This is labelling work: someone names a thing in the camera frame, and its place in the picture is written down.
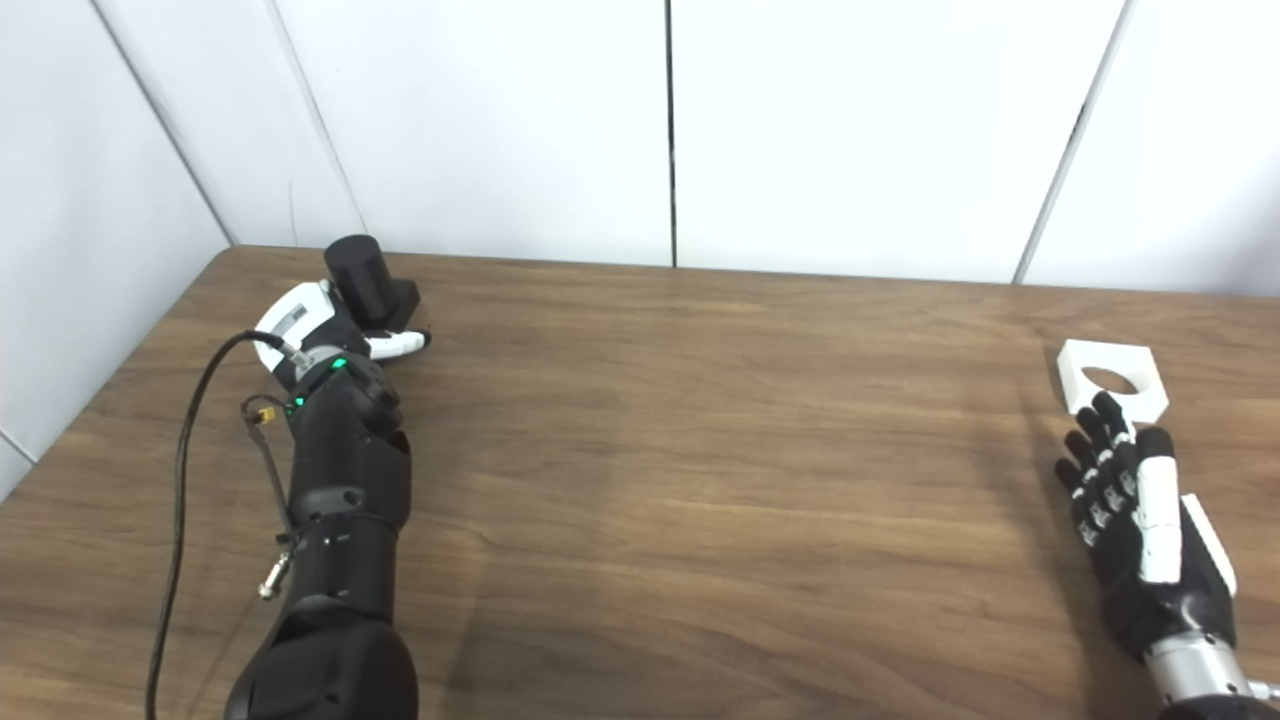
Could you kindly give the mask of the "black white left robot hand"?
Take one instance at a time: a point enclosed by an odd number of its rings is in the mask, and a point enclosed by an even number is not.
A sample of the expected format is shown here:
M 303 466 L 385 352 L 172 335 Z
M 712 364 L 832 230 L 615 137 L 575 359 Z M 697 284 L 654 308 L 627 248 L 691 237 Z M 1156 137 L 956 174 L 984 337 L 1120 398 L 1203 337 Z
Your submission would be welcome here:
M 257 342 L 261 364 L 283 389 L 310 395 L 332 378 L 383 386 L 381 364 L 424 351 L 425 331 L 388 331 L 357 319 L 330 281 L 297 284 L 266 310 L 256 331 L 283 342 Z

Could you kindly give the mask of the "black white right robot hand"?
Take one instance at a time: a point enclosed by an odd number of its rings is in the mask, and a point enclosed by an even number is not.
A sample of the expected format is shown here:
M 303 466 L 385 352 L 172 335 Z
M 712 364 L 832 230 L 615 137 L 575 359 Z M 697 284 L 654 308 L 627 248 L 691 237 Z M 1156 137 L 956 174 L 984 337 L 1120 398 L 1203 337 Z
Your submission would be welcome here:
M 1184 634 L 1236 647 L 1234 570 L 1203 510 L 1180 489 L 1170 433 L 1137 429 L 1107 391 L 1075 420 L 1053 470 L 1110 635 L 1137 661 Z

